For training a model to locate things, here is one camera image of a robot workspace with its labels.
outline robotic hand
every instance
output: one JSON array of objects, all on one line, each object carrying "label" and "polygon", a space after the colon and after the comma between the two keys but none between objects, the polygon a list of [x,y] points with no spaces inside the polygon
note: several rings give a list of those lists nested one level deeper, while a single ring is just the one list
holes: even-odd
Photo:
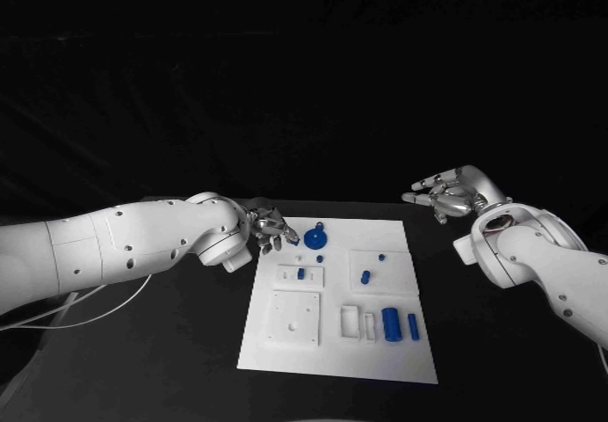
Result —
[{"label": "robotic hand", "polygon": [[216,193],[137,202],[54,222],[0,227],[0,315],[87,287],[169,270],[186,253],[234,272],[251,261],[250,232],[262,253],[299,234],[264,198],[242,207]]},{"label": "robotic hand", "polygon": [[471,234],[454,241],[467,265],[479,264],[500,287],[536,281],[556,315],[608,348],[608,257],[588,252],[572,228],[546,210],[513,203],[471,165],[412,184],[402,199],[447,217],[477,212]]}]

